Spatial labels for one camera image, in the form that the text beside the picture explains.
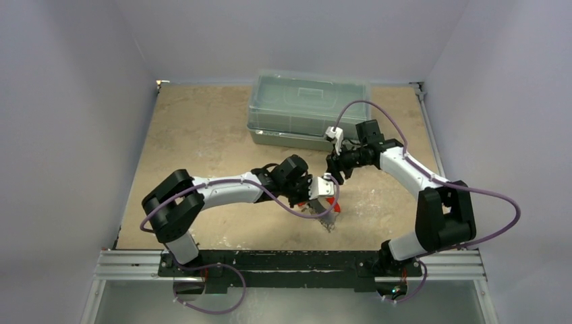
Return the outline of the red handled metal key tool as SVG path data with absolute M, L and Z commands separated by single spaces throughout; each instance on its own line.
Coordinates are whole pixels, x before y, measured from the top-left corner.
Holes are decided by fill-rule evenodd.
M 318 198 L 304 205 L 298 205 L 299 211 L 310 218 L 317 219 L 328 231 L 335 227 L 338 214 L 341 212 L 339 204 L 334 204 L 334 198 Z

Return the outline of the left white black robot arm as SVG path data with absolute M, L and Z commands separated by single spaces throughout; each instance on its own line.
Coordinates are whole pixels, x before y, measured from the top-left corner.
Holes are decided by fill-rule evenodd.
M 150 224 L 143 230 L 153 233 L 173 255 L 178 271 L 192 276 L 199 272 L 201 258 L 189 229 L 199 213 L 235 203 L 263 203 L 280 196 L 294 207 L 310 200 L 312 180 L 308 164 L 297 155 L 222 178 L 201 178 L 177 169 L 142 200 Z

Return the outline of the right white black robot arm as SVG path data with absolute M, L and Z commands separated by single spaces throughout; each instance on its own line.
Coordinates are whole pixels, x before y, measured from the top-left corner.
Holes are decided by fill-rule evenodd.
M 404 268 L 406 261 L 476 237 L 466 183 L 450 182 L 419 165 L 403 143 L 384 137 L 375 120 L 364 121 L 355 128 L 359 144 L 353 148 L 342 146 L 341 128 L 326 129 L 325 137 L 334 146 L 326 158 L 327 173 L 343 184 L 355 168 L 373 165 L 397 180 L 417 202 L 413 231 L 383 242 L 375 267 L 394 275 Z

